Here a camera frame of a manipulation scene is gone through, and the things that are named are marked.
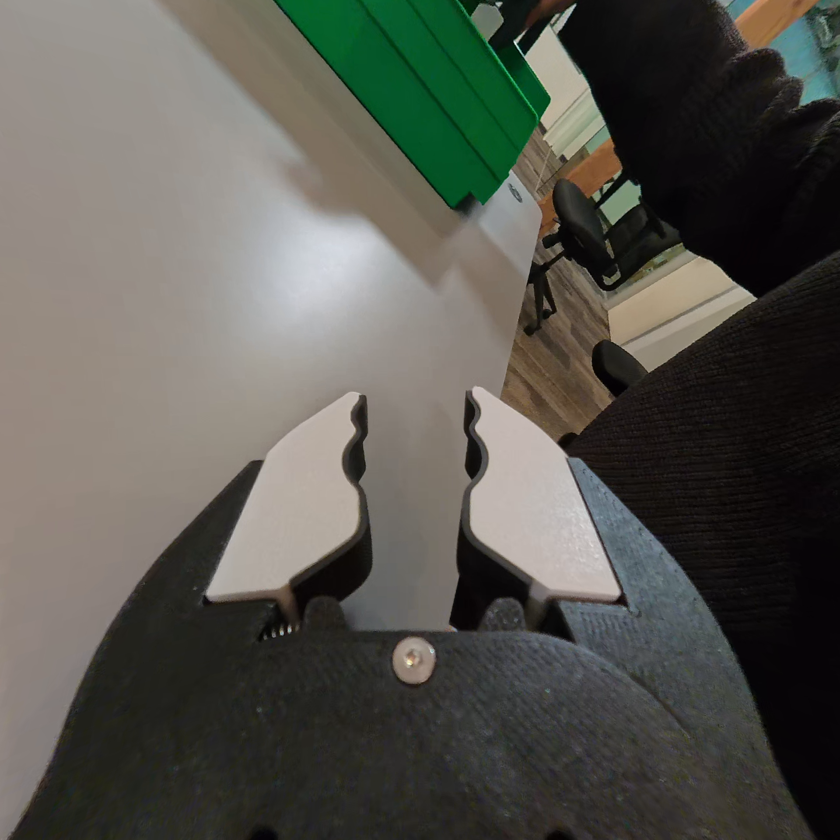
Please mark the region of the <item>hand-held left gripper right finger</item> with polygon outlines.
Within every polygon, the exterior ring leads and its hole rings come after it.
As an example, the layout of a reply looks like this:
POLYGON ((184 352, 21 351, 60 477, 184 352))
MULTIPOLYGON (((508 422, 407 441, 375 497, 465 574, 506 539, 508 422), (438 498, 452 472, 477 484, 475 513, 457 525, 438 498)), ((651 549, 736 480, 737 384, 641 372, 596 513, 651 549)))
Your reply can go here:
POLYGON ((477 627, 513 599, 528 627, 554 602, 623 598, 570 460, 538 425, 481 386, 465 395, 459 519, 459 625, 477 627))

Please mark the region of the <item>green plastic bin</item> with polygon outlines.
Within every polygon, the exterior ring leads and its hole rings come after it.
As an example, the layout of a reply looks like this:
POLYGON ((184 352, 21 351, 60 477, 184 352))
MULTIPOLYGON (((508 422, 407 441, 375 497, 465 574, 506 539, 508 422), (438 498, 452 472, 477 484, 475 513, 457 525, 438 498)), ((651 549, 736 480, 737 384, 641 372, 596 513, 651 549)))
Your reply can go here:
POLYGON ((480 2, 276 5, 449 207, 494 196, 550 105, 518 45, 476 26, 480 2))

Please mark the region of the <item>wooden railing beam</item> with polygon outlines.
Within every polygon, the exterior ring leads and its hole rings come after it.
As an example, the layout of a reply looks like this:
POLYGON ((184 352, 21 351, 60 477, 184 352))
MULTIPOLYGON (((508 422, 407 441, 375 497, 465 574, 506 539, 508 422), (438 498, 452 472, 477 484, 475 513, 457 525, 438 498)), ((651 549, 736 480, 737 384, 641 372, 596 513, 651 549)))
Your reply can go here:
MULTIPOLYGON (((734 19, 734 24, 748 46, 759 49, 770 46, 817 4, 817 1, 755 1, 734 19)), ((593 196, 622 168, 614 142, 609 139, 576 165, 567 178, 586 196, 593 196)))

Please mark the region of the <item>person's black sweater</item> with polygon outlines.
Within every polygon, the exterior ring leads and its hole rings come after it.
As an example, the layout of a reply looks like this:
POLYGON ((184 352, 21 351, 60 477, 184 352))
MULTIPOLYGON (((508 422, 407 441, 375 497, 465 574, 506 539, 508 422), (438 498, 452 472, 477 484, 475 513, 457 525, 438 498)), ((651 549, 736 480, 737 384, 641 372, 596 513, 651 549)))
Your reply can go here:
POLYGON ((836 250, 618 397, 570 466, 623 602, 443 650, 455 838, 838 838, 836 250))

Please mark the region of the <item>person's right hand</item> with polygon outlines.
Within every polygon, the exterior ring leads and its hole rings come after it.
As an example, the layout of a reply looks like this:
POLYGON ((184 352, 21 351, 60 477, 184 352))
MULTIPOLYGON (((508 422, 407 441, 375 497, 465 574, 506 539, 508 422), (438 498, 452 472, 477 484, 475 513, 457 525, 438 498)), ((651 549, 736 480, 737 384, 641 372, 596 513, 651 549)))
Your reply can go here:
POLYGON ((578 1, 538 1, 530 9, 528 16, 526 17, 523 30, 527 30, 530 27, 544 23, 553 19, 556 15, 564 14, 569 8, 573 5, 576 5, 578 1))

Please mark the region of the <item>grey desk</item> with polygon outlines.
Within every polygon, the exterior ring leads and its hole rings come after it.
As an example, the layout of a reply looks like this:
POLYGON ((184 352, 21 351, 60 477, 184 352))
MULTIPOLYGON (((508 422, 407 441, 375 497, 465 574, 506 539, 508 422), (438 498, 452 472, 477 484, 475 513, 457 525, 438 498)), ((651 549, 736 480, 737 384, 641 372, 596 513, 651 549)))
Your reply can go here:
POLYGON ((346 392, 346 614, 446 627, 465 393, 501 393, 540 213, 513 174, 449 208, 269 2, 2 2, 1 60, 6 838, 135 585, 346 392))

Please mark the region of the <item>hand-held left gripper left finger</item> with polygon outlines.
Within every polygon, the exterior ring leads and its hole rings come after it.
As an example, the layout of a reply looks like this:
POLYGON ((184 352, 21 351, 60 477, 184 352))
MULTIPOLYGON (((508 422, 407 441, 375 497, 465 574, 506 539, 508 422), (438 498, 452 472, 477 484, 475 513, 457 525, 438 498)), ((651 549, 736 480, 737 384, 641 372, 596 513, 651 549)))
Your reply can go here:
POLYGON ((298 622, 320 596, 339 602, 372 568, 361 487, 367 401, 348 392, 269 451, 206 589, 211 603, 270 601, 298 622))

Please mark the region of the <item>person's right forearm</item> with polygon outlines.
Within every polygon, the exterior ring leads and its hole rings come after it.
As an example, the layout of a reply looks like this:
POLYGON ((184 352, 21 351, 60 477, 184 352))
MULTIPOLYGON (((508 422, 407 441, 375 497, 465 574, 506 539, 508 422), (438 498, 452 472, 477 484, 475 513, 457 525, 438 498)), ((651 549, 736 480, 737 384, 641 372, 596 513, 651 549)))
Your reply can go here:
POLYGON ((561 40, 624 170, 688 251, 760 297, 837 249, 821 164, 838 103, 802 104, 802 81, 718 2, 578 2, 561 40))

